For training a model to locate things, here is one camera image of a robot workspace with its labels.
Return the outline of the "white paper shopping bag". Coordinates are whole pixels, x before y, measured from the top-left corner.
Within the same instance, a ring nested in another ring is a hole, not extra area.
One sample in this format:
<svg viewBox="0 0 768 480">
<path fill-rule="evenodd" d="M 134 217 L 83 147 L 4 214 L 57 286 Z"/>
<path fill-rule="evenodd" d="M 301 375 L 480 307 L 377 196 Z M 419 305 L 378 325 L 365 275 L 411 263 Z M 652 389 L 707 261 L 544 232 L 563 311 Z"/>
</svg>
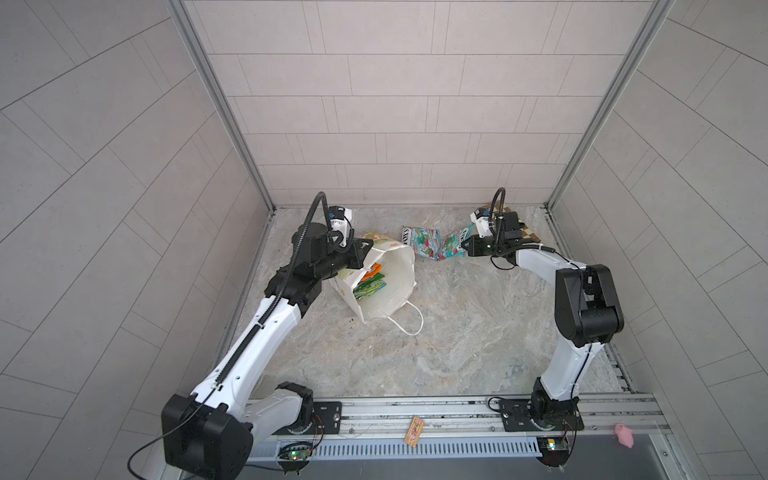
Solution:
<svg viewBox="0 0 768 480">
<path fill-rule="evenodd" d="M 363 324 L 386 319 L 404 334 L 418 335 L 424 327 L 424 315 L 410 302 L 417 285 L 413 248 L 375 232 L 368 232 L 363 238 L 373 241 L 363 267 L 341 270 L 331 280 L 331 286 Z M 409 332 L 394 318 L 404 306 L 418 314 L 420 325 L 415 332 Z"/>
</svg>

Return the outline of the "dark green candy bag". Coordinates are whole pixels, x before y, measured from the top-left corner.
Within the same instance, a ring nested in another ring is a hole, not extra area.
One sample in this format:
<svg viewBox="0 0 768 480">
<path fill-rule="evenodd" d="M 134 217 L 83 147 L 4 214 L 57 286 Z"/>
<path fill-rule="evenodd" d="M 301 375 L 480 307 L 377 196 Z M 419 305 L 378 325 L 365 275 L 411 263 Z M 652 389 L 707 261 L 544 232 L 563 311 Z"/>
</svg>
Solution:
<svg viewBox="0 0 768 480">
<path fill-rule="evenodd" d="M 356 300 L 360 300 L 362 298 L 367 298 L 381 290 L 386 286 L 386 282 L 384 281 L 385 276 L 380 280 L 371 280 L 368 282 L 363 283 L 362 285 L 358 284 L 353 289 L 353 295 Z"/>
</svg>

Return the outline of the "right electronics board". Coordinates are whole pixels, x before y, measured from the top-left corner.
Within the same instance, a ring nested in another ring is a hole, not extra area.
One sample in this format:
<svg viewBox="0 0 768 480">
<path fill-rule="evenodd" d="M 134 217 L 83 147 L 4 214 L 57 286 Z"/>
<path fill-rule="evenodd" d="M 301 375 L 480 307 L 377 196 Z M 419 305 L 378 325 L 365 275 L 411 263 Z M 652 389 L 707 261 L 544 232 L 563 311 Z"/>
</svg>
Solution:
<svg viewBox="0 0 768 480">
<path fill-rule="evenodd" d="M 541 456 L 537 460 L 547 467 L 559 468 L 567 464 L 571 445 L 564 437 L 537 437 Z"/>
</svg>

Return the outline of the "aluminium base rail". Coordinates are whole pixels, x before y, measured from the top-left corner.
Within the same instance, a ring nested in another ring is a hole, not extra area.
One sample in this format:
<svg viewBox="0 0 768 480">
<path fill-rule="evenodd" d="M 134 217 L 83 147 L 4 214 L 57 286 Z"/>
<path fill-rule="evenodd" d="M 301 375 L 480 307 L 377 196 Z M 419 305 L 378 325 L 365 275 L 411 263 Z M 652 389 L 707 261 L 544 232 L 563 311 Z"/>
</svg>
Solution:
<svg viewBox="0 0 768 480">
<path fill-rule="evenodd" d="M 582 394 L 572 415 L 558 414 L 539 424 L 531 420 L 527 394 L 317 398 L 314 410 L 328 429 L 328 440 L 402 440 L 415 417 L 424 421 L 423 439 L 612 435 L 619 424 L 637 435 L 671 431 L 653 395 L 626 392 Z"/>
</svg>

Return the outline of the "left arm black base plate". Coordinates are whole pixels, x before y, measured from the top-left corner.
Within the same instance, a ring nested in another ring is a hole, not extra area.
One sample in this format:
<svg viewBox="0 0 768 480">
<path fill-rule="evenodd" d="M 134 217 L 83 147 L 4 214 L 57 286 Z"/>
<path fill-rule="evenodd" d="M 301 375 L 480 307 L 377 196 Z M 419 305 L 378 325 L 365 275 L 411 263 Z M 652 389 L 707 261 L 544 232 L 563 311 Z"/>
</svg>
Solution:
<svg viewBox="0 0 768 480">
<path fill-rule="evenodd" d="M 300 413 L 292 425 L 282 427 L 274 435 L 338 434 L 343 404 L 340 401 L 315 401 L 309 414 Z"/>
</svg>

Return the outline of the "grey metal corner profile left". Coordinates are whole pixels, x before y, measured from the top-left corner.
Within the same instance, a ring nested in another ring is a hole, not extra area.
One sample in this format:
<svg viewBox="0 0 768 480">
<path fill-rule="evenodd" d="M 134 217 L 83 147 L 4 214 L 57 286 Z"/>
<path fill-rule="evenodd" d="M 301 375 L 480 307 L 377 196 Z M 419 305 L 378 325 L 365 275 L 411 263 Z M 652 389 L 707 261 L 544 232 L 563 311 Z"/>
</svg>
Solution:
<svg viewBox="0 0 768 480">
<path fill-rule="evenodd" d="M 233 146 L 240 158 L 244 162 L 245 168 L 254 181 L 257 191 L 264 201 L 269 215 L 273 216 L 276 206 L 272 201 L 264 180 L 257 170 L 256 163 L 251 151 L 245 141 L 245 138 L 237 124 L 234 112 L 227 101 L 226 95 L 216 78 L 213 66 L 205 52 L 204 46 L 197 32 L 190 14 L 183 1 L 167 1 L 168 10 L 174 21 L 182 42 L 187 48 L 192 62 L 201 78 L 201 82 L 209 94 L 211 101 L 218 112 L 227 135 L 233 143 Z"/>
</svg>

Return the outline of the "teal Fox's candy bag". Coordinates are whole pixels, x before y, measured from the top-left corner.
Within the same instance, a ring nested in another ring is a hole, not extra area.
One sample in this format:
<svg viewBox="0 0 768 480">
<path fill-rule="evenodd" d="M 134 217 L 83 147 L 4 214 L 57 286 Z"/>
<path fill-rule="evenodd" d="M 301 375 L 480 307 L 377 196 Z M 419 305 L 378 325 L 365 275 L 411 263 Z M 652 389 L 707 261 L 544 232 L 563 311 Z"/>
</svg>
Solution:
<svg viewBox="0 0 768 480">
<path fill-rule="evenodd" d="M 464 257 L 466 250 L 462 243 L 473 233 L 474 225 L 470 224 L 446 237 L 440 248 L 438 259 L 447 260 L 453 257 Z"/>
</svg>

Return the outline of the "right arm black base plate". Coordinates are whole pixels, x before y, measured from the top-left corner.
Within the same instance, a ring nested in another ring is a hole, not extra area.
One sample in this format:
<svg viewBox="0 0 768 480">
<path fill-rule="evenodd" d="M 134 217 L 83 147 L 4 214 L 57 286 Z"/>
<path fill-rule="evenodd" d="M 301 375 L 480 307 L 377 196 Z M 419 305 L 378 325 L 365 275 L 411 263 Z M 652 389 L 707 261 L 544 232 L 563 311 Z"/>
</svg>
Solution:
<svg viewBox="0 0 768 480">
<path fill-rule="evenodd" d="M 506 432 L 582 431 L 578 399 L 567 401 L 500 398 L 492 409 L 501 416 Z"/>
</svg>

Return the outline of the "electronics board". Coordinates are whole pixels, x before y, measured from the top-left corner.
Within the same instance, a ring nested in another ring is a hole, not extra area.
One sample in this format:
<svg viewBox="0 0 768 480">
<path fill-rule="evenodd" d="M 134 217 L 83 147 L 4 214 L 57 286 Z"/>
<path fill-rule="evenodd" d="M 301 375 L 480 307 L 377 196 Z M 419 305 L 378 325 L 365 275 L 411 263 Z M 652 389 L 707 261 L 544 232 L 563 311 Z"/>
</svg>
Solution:
<svg viewBox="0 0 768 480">
<path fill-rule="evenodd" d="M 567 464 L 571 445 L 564 437 L 537 437 L 541 456 L 537 460 L 547 467 L 559 468 Z"/>
<path fill-rule="evenodd" d="M 313 450 L 314 444 L 311 442 L 293 442 L 282 446 L 277 458 L 282 462 L 304 462 L 312 456 Z"/>
</svg>

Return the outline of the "left electronics board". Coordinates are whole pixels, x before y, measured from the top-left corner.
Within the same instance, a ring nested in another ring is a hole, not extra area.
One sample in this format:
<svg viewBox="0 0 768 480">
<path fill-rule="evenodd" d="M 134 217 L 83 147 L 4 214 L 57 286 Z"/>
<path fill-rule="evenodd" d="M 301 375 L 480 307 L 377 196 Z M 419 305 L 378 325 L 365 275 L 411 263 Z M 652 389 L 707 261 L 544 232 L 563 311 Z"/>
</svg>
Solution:
<svg viewBox="0 0 768 480">
<path fill-rule="evenodd" d="M 312 456 L 313 450 L 314 444 L 311 442 L 293 442 L 282 446 L 277 458 L 282 462 L 304 462 Z"/>
</svg>

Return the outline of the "pink toy on rail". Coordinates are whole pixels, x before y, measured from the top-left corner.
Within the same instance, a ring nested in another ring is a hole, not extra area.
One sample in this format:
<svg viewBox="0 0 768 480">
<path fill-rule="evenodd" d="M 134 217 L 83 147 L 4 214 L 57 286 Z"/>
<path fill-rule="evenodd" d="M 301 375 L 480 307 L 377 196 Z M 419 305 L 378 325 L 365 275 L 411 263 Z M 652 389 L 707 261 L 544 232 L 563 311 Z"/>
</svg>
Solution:
<svg viewBox="0 0 768 480">
<path fill-rule="evenodd" d="M 616 424 L 614 426 L 614 434 L 620 445 L 626 448 L 632 448 L 634 446 L 634 432 L 627 425 L 622 423 Z"/>
</svg>

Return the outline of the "teal pink blossom candy bag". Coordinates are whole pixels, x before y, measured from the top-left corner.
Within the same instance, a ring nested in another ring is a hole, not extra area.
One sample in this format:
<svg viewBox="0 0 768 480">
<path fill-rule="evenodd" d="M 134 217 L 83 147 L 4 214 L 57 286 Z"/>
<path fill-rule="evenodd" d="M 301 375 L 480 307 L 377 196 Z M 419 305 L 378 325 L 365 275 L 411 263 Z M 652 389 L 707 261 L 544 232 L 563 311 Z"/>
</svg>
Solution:
<svg viewBox="0 0 768 480">
<path fill-rule="evenodd" d="M 424 227 L 404 226 L 401 233 L 402 243 L 411 247 L 422 258 L 439 261 L 442 242 L 439 231 Z"/>
</svg>

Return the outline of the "grey metal corner profile right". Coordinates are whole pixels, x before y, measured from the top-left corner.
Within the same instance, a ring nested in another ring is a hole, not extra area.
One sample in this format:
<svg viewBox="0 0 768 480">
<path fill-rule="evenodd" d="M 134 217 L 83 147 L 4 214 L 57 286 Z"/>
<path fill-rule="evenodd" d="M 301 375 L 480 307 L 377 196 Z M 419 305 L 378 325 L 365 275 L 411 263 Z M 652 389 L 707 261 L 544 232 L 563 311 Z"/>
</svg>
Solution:
<svg viewBox="0 0 768 480">
<path fill-rule="evenodd" d="M 581 136 L 570 160 L 566 164 L 558 183 L 551 196 L 544 204 L 544 207 L 548 212 L 553 211 L 562 198 L 581 162 L 586 157 L 603 125 L 613 112 L 623 91 L 626 89 L 626 86 L 634 72 L 637 70 L 674 3 L 674 0 L 656 0 L 652 2 L 647 15 L 640 24 L 637 34 L 629 45 L 628 51 L 619 64 L 613 79 L 609 83 L 605 95 L 598 104 L 584 134 Z"/>
</svg>

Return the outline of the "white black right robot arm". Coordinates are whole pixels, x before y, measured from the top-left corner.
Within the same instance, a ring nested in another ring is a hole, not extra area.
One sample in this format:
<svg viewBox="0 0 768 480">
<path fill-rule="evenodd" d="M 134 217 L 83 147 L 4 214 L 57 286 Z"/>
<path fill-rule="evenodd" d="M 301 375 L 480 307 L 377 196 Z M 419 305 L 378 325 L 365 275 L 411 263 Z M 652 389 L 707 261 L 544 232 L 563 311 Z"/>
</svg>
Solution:
<svg viewBox="0 0 768 480">
<path fill-rule="evenodd" d="M 554 322 L 559 339 L 545 372 L 536 379 L 526 416 L 540 430 L 567 427 L 577 416 L 580 382 L 604 345 L 624 328 L 610 269 L 569 259 L 527 237 L 514 211 L 475 210 L 477 228 L 461 246 L 470 257 L 506 260 L 555 289 Z"/>
</svg>

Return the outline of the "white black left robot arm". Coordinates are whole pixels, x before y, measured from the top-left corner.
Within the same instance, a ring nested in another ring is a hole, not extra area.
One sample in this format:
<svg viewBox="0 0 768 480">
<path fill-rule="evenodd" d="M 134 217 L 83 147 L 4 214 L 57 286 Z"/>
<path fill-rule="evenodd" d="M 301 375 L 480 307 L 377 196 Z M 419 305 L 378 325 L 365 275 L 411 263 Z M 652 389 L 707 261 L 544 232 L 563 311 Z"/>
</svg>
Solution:
<svg viewBox="0 0 768 480">
<path fill-rule="evenodd" d="M 277 348 L 307 313 L 322 283 L 344 269 L 360 270 L 373 240 L 357 238 L 349 226 L 306 223 L 292 238 L 288 265 L 270 280 L 247 330 L 188 396 L 173 395 L 163 407 L 163 449 L 168 465 L 202 479 L 234 479 L 252 447 L 287 428 L 314 428 L 313 393 L 279 384 L 254 403 L 249 398 Z"/>
</svg>

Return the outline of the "small wooden tag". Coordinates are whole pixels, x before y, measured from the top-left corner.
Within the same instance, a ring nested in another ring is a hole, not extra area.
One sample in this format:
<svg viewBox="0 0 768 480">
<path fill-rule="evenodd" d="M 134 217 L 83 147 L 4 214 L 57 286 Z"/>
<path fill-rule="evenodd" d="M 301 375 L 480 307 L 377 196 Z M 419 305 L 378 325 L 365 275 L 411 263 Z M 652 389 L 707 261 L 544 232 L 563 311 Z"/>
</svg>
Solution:
<svg viewBox="0 0 768 480">
<path fill-rule="evenodd" d="M 404 438 L 405 444 L 411 448 L 416 448 L 418 446 L 424 426 L 425 421 L 418 416 L 414 416 L 409 424 L 408 431 Z"/>
</svg>

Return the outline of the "grey metal corner profile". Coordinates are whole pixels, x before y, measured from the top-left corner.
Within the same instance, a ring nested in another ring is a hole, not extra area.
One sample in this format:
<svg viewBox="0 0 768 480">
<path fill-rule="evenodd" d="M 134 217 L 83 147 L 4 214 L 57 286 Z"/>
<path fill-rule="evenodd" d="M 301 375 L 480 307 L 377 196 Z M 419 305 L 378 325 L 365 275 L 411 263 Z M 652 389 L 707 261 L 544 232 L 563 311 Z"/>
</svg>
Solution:
<svg viewBox="0 0 768 480">
<path fill-rule="evenodd" d="M 174 21 L 182 42 L 187 48 L 192 62 L 201 78 L 201 82 L 209 94 L 211 101 L 218 112 L 227 135 L 233 143 L 233 146 L 240 158 L 244 162 L 245 168 L 254 181 L 257 191 L 264 201 L 269 215 L 273 216 L 276 206 L 272 201 L 264 180 L 257 170 L 256 163 L 251 151 L 245 141 L 245 138 L 237 124 L 234 112 L 227 101 L 226 95 L 216 78 L 213 66 L 205 52 L 204 46 L 197 32 L 190 14 L 183 1 L 167 1 L 168 10 Z"/>
<path fill-rule="evenodd" d="M 605 95 L 598 104 L 584 134 L 581 136 L 570 160 L 566 164 L 558 183 L 551 196 L 544 204 L 544 207 L 548 212 L 553 211 L 562 198 L 581 162 L 586 157 L 603 125 L 613 112 L 623 91 L 626 89 L 626 86 L 634 72 L 637 70 L 674 3 L 674 0 L 656 0 L 652 2 L 647 15 L 640 24 L 637 34 L 629 45 L 628 51 L 619 64 L 613 79 L 609 83 Z"/>
</svg>

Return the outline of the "orange Fox's candy bag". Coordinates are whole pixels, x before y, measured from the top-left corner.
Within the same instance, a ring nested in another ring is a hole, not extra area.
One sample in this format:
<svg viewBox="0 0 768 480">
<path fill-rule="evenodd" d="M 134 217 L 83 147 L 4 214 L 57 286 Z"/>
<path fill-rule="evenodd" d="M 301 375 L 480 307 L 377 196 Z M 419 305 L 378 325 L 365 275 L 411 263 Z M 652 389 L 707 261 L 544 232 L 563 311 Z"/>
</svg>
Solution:
<svg viewBox="0 0 768 480">
<path fill-rule="evenodd" d="M 361 278 L 359 284 L 362 285 L 365 282 L 371 281 L 371 280 L 380 280 L 384 277 L 384 275 L 381 273 L 382 271 L 382 265 L 380 263 L 374 263 L 370 270 L 367 271 L 364 276 Z"/>
</svg>

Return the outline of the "wooden chessboard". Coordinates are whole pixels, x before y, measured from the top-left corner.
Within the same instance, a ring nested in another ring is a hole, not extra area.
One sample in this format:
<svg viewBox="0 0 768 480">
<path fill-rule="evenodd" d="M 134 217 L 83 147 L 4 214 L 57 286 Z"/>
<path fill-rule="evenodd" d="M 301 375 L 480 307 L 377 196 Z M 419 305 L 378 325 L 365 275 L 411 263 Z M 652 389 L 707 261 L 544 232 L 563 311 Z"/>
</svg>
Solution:
<svg viewBox="0 0 768 480">
<path fill-rule="evenodd" d="M 541 239 L 519 218 L 516 211 L 505 207 L 499 217 L 500 237 L 504 242 L 540 243 Z"/>
</svg>

